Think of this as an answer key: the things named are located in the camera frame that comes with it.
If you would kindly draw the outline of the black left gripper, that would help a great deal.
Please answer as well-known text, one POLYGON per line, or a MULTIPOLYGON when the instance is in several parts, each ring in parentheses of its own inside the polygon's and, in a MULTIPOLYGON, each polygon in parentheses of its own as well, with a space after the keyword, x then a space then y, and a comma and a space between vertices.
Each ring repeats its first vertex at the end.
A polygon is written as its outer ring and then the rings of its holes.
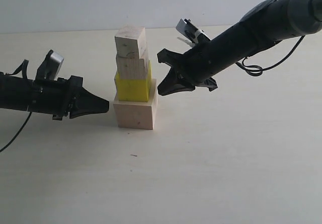
POLYGON ((83 78, 71 76, 57 80, 38 79, 32 82, 27 111, 49 114, 52 119, 70 119, 85 115, 107 113, 108 100, 100 98, 83 88, 83 78))

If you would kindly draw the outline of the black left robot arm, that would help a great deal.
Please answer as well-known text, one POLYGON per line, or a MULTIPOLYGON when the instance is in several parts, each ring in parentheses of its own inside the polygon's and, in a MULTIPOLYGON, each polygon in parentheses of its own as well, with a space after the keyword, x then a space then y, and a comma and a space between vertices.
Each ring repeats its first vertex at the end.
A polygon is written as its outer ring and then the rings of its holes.
POLYGON ((57 80, 24 78, 1 74, 1 108, 48 114, 62 120, 102 114, 109 111, 109 101, 83 87, 83 78, 71 76, 57 80))

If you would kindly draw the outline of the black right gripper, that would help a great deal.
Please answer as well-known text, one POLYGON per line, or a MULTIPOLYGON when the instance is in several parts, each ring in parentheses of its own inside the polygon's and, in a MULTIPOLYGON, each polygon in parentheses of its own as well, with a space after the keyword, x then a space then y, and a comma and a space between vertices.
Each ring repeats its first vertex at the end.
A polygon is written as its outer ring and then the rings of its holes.
POLYGON ((157 59, 171 69, 158 85, 157 92, 167 96, 192 92, 195 86, 212 91, 217 87, 212 82, 215 74, 272 46, 274 41, 263 33, 245 24, 234 24, 209 42, 200 43, 183 54, 164 48, 157 53, 157 59))

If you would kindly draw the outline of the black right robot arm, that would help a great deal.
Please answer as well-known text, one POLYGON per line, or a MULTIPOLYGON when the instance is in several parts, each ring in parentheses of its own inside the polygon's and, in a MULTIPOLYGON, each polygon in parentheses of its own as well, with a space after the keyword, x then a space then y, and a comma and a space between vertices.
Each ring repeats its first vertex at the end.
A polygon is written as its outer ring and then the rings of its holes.
POLYGON ((180 31, 194 46, 184 53, 163 49, 157 54, 158 61, 170 67, 158 93, 166 96, 196 87, 213 91, 217 88, 213 76, 234 64, 251 76, 260 76, 265 69, 245 65, 247 58, 283 40, 303 40, 320 30, 321 0, 265 0, 213 39, 185 20, 180 31))

